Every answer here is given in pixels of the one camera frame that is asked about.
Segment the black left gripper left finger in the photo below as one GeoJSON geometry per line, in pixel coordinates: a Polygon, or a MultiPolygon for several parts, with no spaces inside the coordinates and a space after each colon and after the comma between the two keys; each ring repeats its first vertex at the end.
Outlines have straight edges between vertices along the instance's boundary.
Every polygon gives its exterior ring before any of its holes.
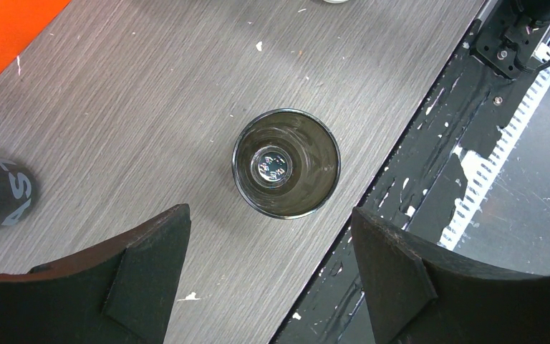
{"type": "Polygon", "coordinates": [[[178,204],[25,274],[0,274],[0,343],[162,343],[190,239],[178,204]]]}

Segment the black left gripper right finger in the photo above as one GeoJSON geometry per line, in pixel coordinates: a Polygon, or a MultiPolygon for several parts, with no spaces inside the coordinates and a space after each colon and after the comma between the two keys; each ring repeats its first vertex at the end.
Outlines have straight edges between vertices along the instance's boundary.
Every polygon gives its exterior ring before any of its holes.
{"type": "Polygon", "coordinates": [[[377,343],[550,343],[550,276],[464,257],[360,207],[352,237],[377,343]]]}

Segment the orange paper bag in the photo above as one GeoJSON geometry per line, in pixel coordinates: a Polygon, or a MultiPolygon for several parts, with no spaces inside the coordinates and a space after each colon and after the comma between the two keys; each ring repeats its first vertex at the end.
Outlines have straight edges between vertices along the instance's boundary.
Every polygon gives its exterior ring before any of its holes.
{"type": "Polygon", "coordinates": [[[0,0],[0,73],[69,4],[69,0],[0,0]]]}

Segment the white lid stack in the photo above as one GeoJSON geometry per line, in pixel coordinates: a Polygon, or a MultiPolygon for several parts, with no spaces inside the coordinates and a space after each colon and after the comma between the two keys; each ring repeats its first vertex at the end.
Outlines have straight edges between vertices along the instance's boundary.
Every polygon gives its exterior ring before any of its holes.
{"type": "Polygon", "coordinates": [[[344,2],[347,2],[349,0],[323,0],[323,1],[328,4],[343,4],[344,2]]]}

